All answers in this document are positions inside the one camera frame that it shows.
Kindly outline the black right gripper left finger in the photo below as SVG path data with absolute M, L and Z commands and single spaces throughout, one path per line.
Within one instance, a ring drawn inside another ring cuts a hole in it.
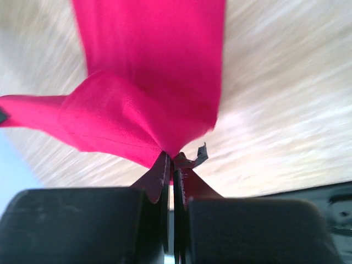
M 171 158 L 129 187 L 29 189 L 1 218 L 1 263 L 163 263 Z

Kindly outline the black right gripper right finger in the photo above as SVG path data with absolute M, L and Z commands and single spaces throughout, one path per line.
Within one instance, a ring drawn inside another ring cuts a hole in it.
M 326 221 L 305 200 L 225 198 L 194 171 L 208 158 L 173 159 L 175 263 L 341 263 Z

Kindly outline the magenta red t shirt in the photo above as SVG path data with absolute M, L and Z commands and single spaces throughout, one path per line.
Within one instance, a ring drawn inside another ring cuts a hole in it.
M 225 1 L 72 1 L 87 78 L 69 95 L 1 97 L 1 127 L 147 168 L 213 129 Z

